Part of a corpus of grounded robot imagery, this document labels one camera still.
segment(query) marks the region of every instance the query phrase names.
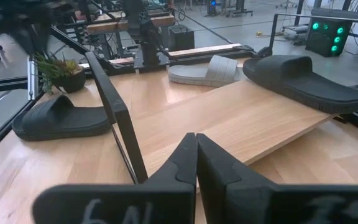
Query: potted plant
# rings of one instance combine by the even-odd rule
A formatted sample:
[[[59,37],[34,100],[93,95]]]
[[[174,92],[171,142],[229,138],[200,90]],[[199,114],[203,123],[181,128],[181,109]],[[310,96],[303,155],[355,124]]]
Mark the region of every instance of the potted plant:
[[[62,87],[67,93],[74,93],[84,87],[85,71],[74,60],[59,60],[55,55],[35,56],[36,66],[41,74],[42,90],[53,94],[52,85],[62,91]]]

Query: concrete floor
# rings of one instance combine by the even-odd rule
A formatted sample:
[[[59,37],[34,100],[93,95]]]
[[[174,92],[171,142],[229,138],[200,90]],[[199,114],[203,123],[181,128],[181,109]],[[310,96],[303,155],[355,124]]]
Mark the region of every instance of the concrete floor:
[[[195,46],[209,47],[214,45],[228,44],[227,40],[233,43],[245,44],[253,47],[256,51],[262,47],[268,46],[268,37],[256,37],[256,32],[260,31],[264,35],[269,35],[272,27],[273,15],[278,12],[296,13],[296,9],[275,8],[276,4],[280,4],[278,0],[246,0],[246,8],[254,10],[254,15],[243,15],[234,18],[226,18],[222,16],[205,17],[206,6],[193,6],[192,9],[186,10],[186,18],[179,21],[180,24],[187,26],[195,32]],[[340,9],[343,0],[334,1],[333,8]],[[309,6],[313,5],[312,1],[306,1],[303,7],[303,14],[309,14]],[[281,26],[293,24],[294,18],[279,18],[278,29]],[[301,19],[302,22],[308,22],[307,19]],[[358,24],[353,28],[358,33]],[[126,32],[121,32],[121,39],[124,47],[134,45],[133,40]],[[274,54],[294,54],[308,55],[313,59],[313,69],[318,74],[338,82],[342,85],[354,86],[358,85],[358,46],[355,43],[358,39],[349,37],[346,42],[345,50],[340,57],[324,58],[313,52],[305,50],[305,46],[295,47],[290,42],[284,41],[282,37],[277,37],[274,43]],[[21,77],[27,74],[25,53],[17,46],[17,44],[6,35],[0,37],[0,44],[4,47],[1,52],[2,63],[0,63],[0,78]],[[52,37],[50,39],[49,50],[56,53],[58,57],[75,59],[77,61],[83,58],[82,55],[68,48],[59,40]],[[4,121],[9,119],[22,105],[27,101],[25,91],[11,91],[8,94],[0,93],[0,126]]]

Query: slide sandal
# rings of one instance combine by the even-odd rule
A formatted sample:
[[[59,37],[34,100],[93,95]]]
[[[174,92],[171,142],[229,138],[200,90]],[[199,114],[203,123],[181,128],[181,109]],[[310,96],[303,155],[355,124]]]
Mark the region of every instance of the slide sandal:
[[[202,65],[174,65],[168,69],[171,82],[221,87],[246,79],[238,61],[214,55],[208,67]]]
[[[277,185],[206,135],[197,134],[197,140],[197,178],[206,222],[265,223],[270,192]]]
[[[358,111],[358,90],[313,72],[307,56],[273,55],[244,62],[246,77],[256,84],[329,114]]]
[[[103,107],[75,107],[67,96],[60,95],[19,114],[12,129],[26,141],[45,141],[97,136],[111,125]]]

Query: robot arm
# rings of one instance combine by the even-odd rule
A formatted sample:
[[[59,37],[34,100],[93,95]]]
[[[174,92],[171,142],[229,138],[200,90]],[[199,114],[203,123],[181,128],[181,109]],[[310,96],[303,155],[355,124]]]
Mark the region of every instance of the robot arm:
[[[139,42],[154,44],[167,57],[162,38],[141,0],[121,4],[129,20],[129,34]],[[73,12],[76,3],[48,0],[0,0],[0,34],[6,33],[29,54],[46,52],[53,11]]]

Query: black box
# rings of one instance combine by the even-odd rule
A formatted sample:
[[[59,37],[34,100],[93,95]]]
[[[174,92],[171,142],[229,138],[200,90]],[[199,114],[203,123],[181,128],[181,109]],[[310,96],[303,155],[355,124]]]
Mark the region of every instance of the black box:
[[[169,27],[169,51],[194,49],[194,31],[184,25]]]
[[[346,43],[352,23],[334,19],[312,18],[306,50],[324,57],[339,56]]]

